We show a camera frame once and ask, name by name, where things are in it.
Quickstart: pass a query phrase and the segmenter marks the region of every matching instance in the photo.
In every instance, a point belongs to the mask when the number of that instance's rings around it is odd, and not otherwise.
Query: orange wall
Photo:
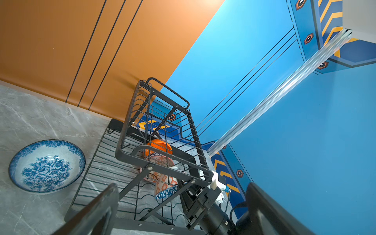
[[[137,82],[165,83],[223,1],[127,0],[94,70],[124,2],[107,0],[74,79],[104,1],[1,0],[0,79],[124,120]]]

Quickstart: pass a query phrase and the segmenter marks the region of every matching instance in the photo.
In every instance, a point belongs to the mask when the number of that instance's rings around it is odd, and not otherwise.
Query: black cable
[[[284,46],[285,46],[285,45],[286,45],[286,44],[287,44],[287,43],[288,43],[288,42],[289,42],[294,36],[296,37],[296,34],[294,34],[293,36],[291,36],[290,39],[287,40],[287,42],[285,42],[285,44],[283,44],[283,46],[282,46],[280,49],[282,49],[282,48],[283,48],[283,47],[284,47]],[[212,117],[211,117],[211,118],[210,118],[210,119],[209,119],[209,120],[208,120],[208,121],[207,121],[202,127],[200,127],[200,129],[199,129],[197,132],[199,132],[201,129],[203,129],[203,128],[205,127],[205,125],[208,124],[208,123],[210,122],[210,120],[211,120],[211,119],[212,119],[212,118],[213,118],[213,117],[214,117],[219,111],[221,111],[221,109],[222,109],[222,108],[223,108],[223,107],[224,107],[224,106],[225,106],[225,105],[226,105],[226,104],[227,104],[227,103],[228,103],[228,102],[229,102],[229,101],[230,101],[230,100],[231,100],[231,99],[232,99],[232,98],[233,98],[233,97],[234,97],[234,96],[235,96],[235,95],[236,95],[236,94],[237,94],[237,93],[238,93],[238,92],[239,92],[239,91],[240,91],[240,90],[241,90],[241,89],[242,89],[242,88],[243,88],[243,87],[244,87],[244,86],[245,86],[245,85],[246,85],[246,84],[247,84],[247,83],[248,83],[248,82],[249,82],[249,81],[250,81],[250,80],[256,75],[256,73],[257,73],[258,71],[260,71],[260,70],[264,67],[264,65],[267,64],[267,63],[269,62],[269,60],[271,60],[271,59],[273,58],[273,56],[276,55],[276,54],[279,52],[280,49],[278,49],[278,51],[276,51],[276,52],[275,52],[275,53],[274,53],[274,54],[273,54],[273,55],[272,55],[272,56],[271,56],[271,57],[270,57],[270,58],[269,58],[269,59],[263,64],[263,66],[261,66],[261,67],[260,67],[260,68],[259,68],[259,69],[258,69],[258,70],[257,70],[257,71],[256,71],[256,72],[255,72],[255,73],[254,73],[254,74],[248,79],[248,81],[246,81],[246,83],[244,83],[243,86],[241,86],[241,88],[239,88],[239,90],[238,90],[237,92],[235,92],[234,95],[232,95],[231,98],[230,98],[228,101],[226,101],[226,103],[224,103],[224,105],[222,105],[222,107],[221,107],[217,112],[215,112],[215,114],[213,114],[213,116],[212,116]]]
[[[78,70],[77,70],[76,76],[75,76],[74,79],[73,79],[73,83],[72,83],[71,89],[69,90],[69,93],[68,93],[68,96],[67,96],[67,99],[65,100],[65,102],[68,102],[68,98],[69,98],[70,92],[72,91],[72,88],[73,88],[74,82],[76,81],[76,78],[77,78],[78,72],[80,71],[80,68],[81,68],[81,65],[82,65],[83,59],[85,58],[86,52],[88,51],[88,48],[89,48],[89,45],[90,45],[91,39],[93,38],[93,35],[94,35],[94,32],[95,32],[95,29],[97,28],[97,25],[98,25],[98,22],[99,22],[100,16],[102,15],[102,12],[103,12],[103,9],[104,9],[104,7],[105,7],[105,5],[106,5],[106,2],[107,2],[107,0],[105,0],[105,2],[103,3],[102,9],[100,10],[100,13],[99,13],[99,16],[98,16],[97,22],[95,23],[95,26],[94,26],[93,32],[91,33],[91,36],[90,36],[90,39],[89,39],[89,43],[88,43],[88,45],[86,46],[86,50],[85,50],[85,52],[84,52],[84,54],[83,54],[83,57],[82,57],[81,63],[80,63],[80,65],[78,66]]]
[[[283,36],[283,38],[281,39],[281,40],[279,40],[279,42],[277,42],[277,44],[272,48],[272,49],[270,49],[270,51],[268,52],[268,53],[266,53],[266,55],[247,73],[247,75],[245,75],[244,76],[244,78],[243,79],[241,79],[240,80],[240,82],[217,104],[217,106],[216,107],[218,107],[218,105],[220,105],[220,103],[224,100],[224,99],[226,99],[226,97],[248,76],[248,74],[250,74],[250,72],[254,69],[254,68],[256,68],[256,66],[271,52],[271,50],[273,50],[287,35],[288,35],[288,33],[289,32],[287,32],[286,33],[286,35],[285,36]],[[213,108],[213,110],[212,111],[210,111],[210,113],[196,126],[196,128],[197,127],[199,127],[199,125],[215,110],[215,108],[216,107],[214,107]]]
[[[230,211],[230,221],[235,224],[233,221],[232,221],[232,213],[233,211],[236,209],[236,208],[241,208],[241,207],[247,207],[247,203],[246,202],[241,202],[239,203],[238,205],[234,206],[231,211]]]
[[[98,89],[97,89],[97,92],[96,92],[95,95],[94,95],[93,100],[91,101],[91,104],[90,104],[88,110],[90,110],[91,106],[93,105],[94,100],[95,100],[95,98],[96,98],[96,96],[97,96],[97,94],[98,94],[98,92],[99,92],[99,89],[100,89],[100,87],[102,86],[103,81],[105,80],[105,78],[106,78],[106,76],[107,76],[107,73],[108,73],[108,71],[110,70],[110,67],[111,67],[112,63],[114,62],[114,59],[115,59],[115,57],[116,57],[116,55],[117,55],[117,53],[118,53],[118,51],[119,51],[119,49],[120,49],[120,47],[121,47],[123,41],[124,41],[125,36],[127,36],[127,33],[128,33],[128,31],[129,31],[129,28],[130,28],[130,26],[132,25],[133,20],[135,19],[136,15],[137,15],[137,12],[138,12],[138,10],[140,9],[140,6],[141,6],[142,2],[143,2],[143,0],[141,0],[140,4],[138,5],[138,8],[137,8],[135,14],[133,15],[132,20],[131,20],[130,23],[129,23],[129,26],[128,26],[128,28],[127,28],[127,31],[125,32],[124,37],[123,37],[123,39],[121,40],[120,45],[119,45],[118,49],[116,50],[115,55],[114,55],[114,57],[112,58],[112,61],[111,61],[110,65],[109,65],[108,68],[107,68],[107,71],[106,71],[106,73],[105,73],[105,75],[104,75],[104,77],[103,77],[103,79],[102,79],[102,82],[100,83],[100,85],[99,85],[99,87],[98,87]]]
[[[104,51],[105,48],[106,48],[106,45],[107,45],[107,43],[108,43],[108,40],[110,39],[110,36],[111,36],[111,34],[112,34],[112,31],[114,30],[114,27],[115,27],[115,25],[116,25],[116,22],[117,22],[117,20],[119,19],[119,16],[120,16],[120,13],[121,13],[121,11],[122,11],[122,9],[123,9],[123,7],[124,7],[125,1],[126,1],[126,0],[124,0],[123,5],[122,5],[121,8],[120,8],[119,14],[118,14],[118,16],[116,17],[116,20],[115,20],[115,22],[114,22],[114,25],[113,25],[112,28],[111,28],[110,34],[109,34],[108,37],[107,37],[106,43],[105,43],[105,45],[103,46],[103,49],[102,49],[102,51],[101,51],[101,53],[100,53],[100,55],[99,55],[99,58],[98,58],[98,60],[97,60],[97,63],[95,64],[95,67],[94,67],[94,69],[93,69],[93,72],[92,72],[91,75],[90,75],[90,78],[89,78],[89,80],[88,80],[88,84],[86,84],[85,90],[84,90],[83,93],[82,93],[81,99],[80,99],[80,101],[78,102],[77,107],[80,106],[81,101],[82,101],[82,98],[83,98],[83,96],[85,95],[86,90],[88,89],[88,86],[89,86],[89,83],[90,83],[90,81],[91,81],[91,78],[93,77],[94,71],[95,71],[95,69],[97,68],[97,65],[98,65],[98,63],[99,63],[100,58],[102,57],[103,51]]]
[[[224,210],[224,213],[225,213],[225,214],[226,214],[226,211],[227,211],[227,207],[229,207],[230,194],[231,194],[231,190],[229,191],[229,196],[227,197],[226,210]]]
[[[257,78],[259,78],[282,54],[280,54]],[[230,105],[232,105],[256,80],[257,80],[257,78],[242,92],[242,93],[240,93],[240,95],[233,101],[233,102],[231,102],[231,104]],[[217,116],[213,121],[212,121],[212,123],[210,123],[208,126],[207,126],[207,128],[205,128],[205,130],[206,129],[208,129],[209,128],[209,126],[211,125],[211,124],[213,124],[213,122],[215,121],[215,120],[217,120],[217,118],[219,118],[219,116]]]

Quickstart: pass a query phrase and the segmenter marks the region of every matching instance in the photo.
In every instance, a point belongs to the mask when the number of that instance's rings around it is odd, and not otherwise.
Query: floral pattern
[[[75,179],[77,179],[82,174],[85,168],[86,161],[83,152],[77,146],[70,142],[62,140],[43,140],[24,147],[13,157],[9,165],[9,176],[17,186],[23,188],[15,181],[15,172],[19,160],[33,153],[41,146],[52,148],[67,146],[68,150],[71,153],[76,154],[79,157],[79,172],[75,176]],[[32,192],[52,191],[58,189],[62,185],[62,183],[69,178],[69,171],[71,169],[72,168],[70,168],[70,162],[64,161],[64,159],[59,158],[58,155],[55,155],[53,158],[40,157],[36,159],[35,163],[30,163],[30,167],[26,167],[22,170],[22,176],[25,176],[25,178],[23,178],[23,183],[27,185]]]
[[[155,195],[155,199],[162,199],[171,196],[172,194],[177,192],[177,186],[168,188],[166,190],[163,190],[162,192]]]
[[[60,186],[70,175],[70,162],[55,155],[53,158],[46,156],[37,158],[35,163],[30,163],[30,168],[25,167],[22,175],[25,185],[37,191],[51,191]]]

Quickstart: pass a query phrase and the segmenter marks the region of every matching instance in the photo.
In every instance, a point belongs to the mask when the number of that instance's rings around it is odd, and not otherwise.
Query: orange bowl
[[[154,139],[151,142],[147,143],[147,145],[150,145],[156,149],[160,149],[166,153],[172,154],[172,148],[171,145],[166,143],[163,140],[160,139]],[[149,149],[145,149],[144,157],[149,156],[150,154],[154,153],[154,151],[149,151]]]

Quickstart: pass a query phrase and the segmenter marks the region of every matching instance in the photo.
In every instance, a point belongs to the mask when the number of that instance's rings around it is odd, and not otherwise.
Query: blue wall
[[[291,9],[284,0],[226,0],[170,77],[191,103],[201,143],[220,138],[303,64]]]
[[[231,142],[317,234],[376,234],[376,64],[311,74]]]

